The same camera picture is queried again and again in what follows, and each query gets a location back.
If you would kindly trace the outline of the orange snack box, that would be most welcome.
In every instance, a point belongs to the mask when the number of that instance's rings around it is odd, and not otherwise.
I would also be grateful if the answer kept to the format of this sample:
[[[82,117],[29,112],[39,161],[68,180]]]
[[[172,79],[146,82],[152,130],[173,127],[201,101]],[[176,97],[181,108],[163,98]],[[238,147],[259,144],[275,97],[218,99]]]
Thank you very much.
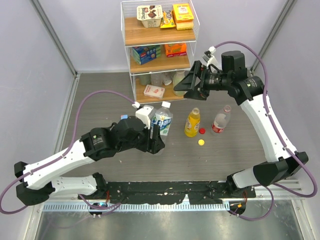
[[[165,55],[168,58],[185,56],[187,54],[187,44],[186,43],[171,43],[165,44]]]

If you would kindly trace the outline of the pale green drink bottle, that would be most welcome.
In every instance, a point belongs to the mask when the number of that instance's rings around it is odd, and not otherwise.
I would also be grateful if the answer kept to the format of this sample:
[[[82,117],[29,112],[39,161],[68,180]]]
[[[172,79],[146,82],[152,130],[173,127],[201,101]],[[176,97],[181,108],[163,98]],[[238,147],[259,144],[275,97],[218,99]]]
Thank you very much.
[[[180,83],[185,77],[185,71],[184,70],[178,70],[175,72],[173,79],[172,79],[172,89],[173,93],[178,97],[183,97],[186,93],[185,91],[176,91],[174,88],[178,83]]]

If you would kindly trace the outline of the yellow candy bag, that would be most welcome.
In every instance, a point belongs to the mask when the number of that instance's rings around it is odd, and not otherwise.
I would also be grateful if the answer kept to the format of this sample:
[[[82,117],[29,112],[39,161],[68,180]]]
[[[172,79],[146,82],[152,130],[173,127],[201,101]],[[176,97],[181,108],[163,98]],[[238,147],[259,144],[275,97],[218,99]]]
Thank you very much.
[[[176,27],[176,24],[174,21],[173,12],[171,10],[165,10],[161,19],[160,28],[169,29],[174,27]]]

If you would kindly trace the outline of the small white bottle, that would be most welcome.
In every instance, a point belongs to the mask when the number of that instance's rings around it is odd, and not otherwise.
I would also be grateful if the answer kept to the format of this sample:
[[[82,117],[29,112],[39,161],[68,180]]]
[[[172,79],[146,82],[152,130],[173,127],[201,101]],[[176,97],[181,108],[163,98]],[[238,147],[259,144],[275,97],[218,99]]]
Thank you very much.
[[[168,73],[164,73],[162,77],[162,82],[165,86],[168,86],[172,83],[172,77]]]

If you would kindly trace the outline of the chocolate pudding cup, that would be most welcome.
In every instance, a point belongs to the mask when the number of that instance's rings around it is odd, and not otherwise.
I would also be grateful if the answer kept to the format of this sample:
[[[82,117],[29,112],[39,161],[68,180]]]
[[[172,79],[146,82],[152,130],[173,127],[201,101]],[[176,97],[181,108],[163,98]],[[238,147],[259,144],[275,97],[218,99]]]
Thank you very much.
[[[163,18],[162,6],[139,5],[136,7],[136,18],[145,28],[158,28]]]

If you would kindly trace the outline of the blue white bottle cap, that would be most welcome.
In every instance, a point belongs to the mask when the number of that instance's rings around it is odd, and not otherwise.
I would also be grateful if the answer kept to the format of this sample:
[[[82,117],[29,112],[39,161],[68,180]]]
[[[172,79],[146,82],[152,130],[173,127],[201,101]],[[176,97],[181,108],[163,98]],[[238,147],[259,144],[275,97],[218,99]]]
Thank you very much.
[[[170,102],[167,102],[167,101],[163,101],[162,104],[161,104],[161,106],[162,106],[163,108],[169,109],[169,108],[171,107],[171,103],[170,103]]]

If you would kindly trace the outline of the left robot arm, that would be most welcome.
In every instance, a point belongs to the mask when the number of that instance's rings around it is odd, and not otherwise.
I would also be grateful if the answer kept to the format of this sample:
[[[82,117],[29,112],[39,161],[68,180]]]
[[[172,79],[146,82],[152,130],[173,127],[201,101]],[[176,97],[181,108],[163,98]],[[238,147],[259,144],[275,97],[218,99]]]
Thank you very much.
[[[109,127],[96,127],[81,136],[71,147],[42,161],[14,165],[16,177],[26,175],[16,186],[17,198],[26,206],[47,201],[51,197],[78,195],[86,199],[102,199],[109,186],[100,173],[85,177],[64,177],[78,167],[95,163],[115,154],[137,149],[157,154],[165,147],[161,127],[147,127],[142,120],[130,116]]]

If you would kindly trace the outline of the yellow sponge pack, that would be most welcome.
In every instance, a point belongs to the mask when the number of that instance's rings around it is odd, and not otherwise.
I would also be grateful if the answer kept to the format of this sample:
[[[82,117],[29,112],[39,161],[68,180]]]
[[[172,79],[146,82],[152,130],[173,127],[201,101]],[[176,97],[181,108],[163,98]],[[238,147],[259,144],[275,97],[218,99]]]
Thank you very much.
[[[172,5],[173,16],[178,31],[192,30],[194,27],[194,15],[188,3],[177,3]]]

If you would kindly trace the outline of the yellow juice bottle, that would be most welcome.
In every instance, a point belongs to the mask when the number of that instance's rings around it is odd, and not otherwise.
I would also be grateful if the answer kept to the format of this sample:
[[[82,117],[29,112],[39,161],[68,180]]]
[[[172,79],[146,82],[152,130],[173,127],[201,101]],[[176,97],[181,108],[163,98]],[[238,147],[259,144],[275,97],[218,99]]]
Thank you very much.
[[[195,107],[189,113],[184,127],[184,133],[187,137],[195,137],[199,131],[201,121],[200,109]]]

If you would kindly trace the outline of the small blue-label water bottle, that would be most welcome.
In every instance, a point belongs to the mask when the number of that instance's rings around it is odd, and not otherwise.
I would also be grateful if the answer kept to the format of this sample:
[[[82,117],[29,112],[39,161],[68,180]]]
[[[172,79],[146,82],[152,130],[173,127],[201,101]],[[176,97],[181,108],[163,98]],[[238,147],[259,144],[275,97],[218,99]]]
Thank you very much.
[[[164,108],[162,106],[156,110],[154,116],[151,119],[150,128],[152,128],[154,125],[159,125],[160,136],[164,143],[166,143],[172,120],[173,114],[170,112],[170,109]]]

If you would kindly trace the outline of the blue green box pack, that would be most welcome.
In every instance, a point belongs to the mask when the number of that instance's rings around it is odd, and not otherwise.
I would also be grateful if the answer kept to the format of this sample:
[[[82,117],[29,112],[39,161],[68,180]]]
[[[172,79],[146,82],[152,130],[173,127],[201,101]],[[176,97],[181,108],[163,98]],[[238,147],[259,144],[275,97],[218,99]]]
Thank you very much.
[[[134,46],[131,48],[131,55],[139,65],[144,65],[161,56],[161,46]]]

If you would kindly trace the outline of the red white card box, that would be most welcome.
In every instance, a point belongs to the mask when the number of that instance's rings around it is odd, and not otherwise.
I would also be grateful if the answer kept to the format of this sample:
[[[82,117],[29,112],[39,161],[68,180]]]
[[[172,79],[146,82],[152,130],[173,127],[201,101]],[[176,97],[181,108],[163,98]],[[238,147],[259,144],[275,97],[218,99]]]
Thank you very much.
[[[165,88],[164,87],[159,87],[159,86],[154,86],[154,85],[146,85],[143,94],[146,97],[149,98],[156,98],[156,99],[162,99],[164,94],[165,94]]]

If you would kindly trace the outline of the clear red-label water bottle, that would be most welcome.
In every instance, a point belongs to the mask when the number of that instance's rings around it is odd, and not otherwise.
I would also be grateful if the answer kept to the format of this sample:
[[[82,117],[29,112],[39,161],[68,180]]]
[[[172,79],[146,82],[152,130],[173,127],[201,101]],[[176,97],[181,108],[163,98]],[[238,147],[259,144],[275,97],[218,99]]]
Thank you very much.
[[[219,134],[224,131],[231,118],[231,106],[225,105],[215,116],[211,129],[213,133]]]

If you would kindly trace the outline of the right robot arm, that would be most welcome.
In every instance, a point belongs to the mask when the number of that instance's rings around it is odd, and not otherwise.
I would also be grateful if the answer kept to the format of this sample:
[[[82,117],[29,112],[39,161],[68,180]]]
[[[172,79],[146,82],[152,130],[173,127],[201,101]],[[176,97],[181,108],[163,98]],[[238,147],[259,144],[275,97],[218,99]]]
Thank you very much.
[[[226,193],[233,198],[244,188],[267,187],[297,173],[309,160],[306,152],[298,152],[273,114],[264,83],[258,76],[248,76],[245,56],[239,50],[222,53],[222,69],[211,72],[209,65],[195,61],[174,90],[184,92],[184,98],[205,101],[211,91],[227,91],[250,119],[264,150],[266,161],[227,177]]]

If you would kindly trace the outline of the clear plastic cup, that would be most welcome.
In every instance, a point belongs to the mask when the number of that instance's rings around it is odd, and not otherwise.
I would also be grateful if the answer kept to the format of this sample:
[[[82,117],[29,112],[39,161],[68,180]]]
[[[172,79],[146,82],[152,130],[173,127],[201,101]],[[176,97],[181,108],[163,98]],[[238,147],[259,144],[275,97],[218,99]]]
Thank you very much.
[[[153,73],[150,75],[151,85],[156,87],[163,86],[164,75],[162,73]]]

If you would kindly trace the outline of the red bottle cap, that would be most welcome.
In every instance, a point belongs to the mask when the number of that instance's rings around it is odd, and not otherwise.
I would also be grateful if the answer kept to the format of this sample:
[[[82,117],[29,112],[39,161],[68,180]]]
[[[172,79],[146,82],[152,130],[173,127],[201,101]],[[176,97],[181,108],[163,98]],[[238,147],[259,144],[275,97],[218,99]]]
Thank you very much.
[[[199,129],[199,133],[200,133],[200,134],[204,134],[205,132],[206,132],[205,128],[200,128],[200,129]]]

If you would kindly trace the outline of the blue toothbrush box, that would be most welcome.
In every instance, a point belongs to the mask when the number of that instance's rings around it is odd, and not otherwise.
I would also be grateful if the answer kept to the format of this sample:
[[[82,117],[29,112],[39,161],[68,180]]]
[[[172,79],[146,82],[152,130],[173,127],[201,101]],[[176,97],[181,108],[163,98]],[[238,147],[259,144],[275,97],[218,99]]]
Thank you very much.
[[[120,116],[120,119],[121,120],[125,120],[125,119],[127,119],[129,116],[127,115],[127,114],[123,114],[123,115],[121,115]]]

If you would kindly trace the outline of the yellow bottle cap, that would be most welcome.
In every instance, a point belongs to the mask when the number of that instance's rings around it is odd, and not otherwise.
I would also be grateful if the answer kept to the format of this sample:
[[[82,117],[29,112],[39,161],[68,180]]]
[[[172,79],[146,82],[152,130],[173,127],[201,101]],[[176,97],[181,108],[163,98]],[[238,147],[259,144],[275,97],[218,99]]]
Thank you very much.
[[[203,145],[205,144],[205,141],[204,141],[203,139],[200,139],[200,140],[198,141],[198,144],[199,144],[200,146],[203,146]]]

